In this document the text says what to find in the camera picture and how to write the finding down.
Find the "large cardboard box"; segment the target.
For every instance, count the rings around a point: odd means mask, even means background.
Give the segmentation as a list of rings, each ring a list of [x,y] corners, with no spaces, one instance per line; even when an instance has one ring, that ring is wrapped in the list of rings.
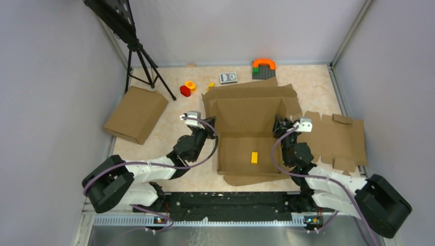
[[[211,88],[202,95],[207,117],[216,117],[219,134],[217,173],[226,183],[241,187],[289,179],[274,162],[282,155],[272,134],[275,116],[301,116],[298,94],[291,84],[280,86],[273,77],[238,85]],[[251,152],[258,152],[258,164],[250,162]]]

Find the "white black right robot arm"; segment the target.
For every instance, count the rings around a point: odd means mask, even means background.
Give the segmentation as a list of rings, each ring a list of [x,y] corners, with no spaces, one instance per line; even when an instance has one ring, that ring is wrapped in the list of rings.
[[[309,118],[291,121],[275,116],[272,127],[276,142],[270,155],[281,148],[282,161],[274,165],[307,191],[301,197],[302,207],[343,212],[361,221],[370,233],[393,238],[412,212],[410,203],[381,175],[351,177],[314,164],[308,144],[297,142],[301,133],[311,130]]]

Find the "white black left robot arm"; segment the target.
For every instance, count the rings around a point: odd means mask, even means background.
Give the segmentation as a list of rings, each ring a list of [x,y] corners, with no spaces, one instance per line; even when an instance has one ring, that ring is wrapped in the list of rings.
[[[202,119],[200,112],[188,111],[180,119],[191,134],[181,136],[168,154],[151,160],[123,160],[112,155],[83,179],[83,195],[96,213],[120,205],[158,212],[164,207],[165,193],[156,181],[180,178],[214,155],[219,143],[216,117]]]

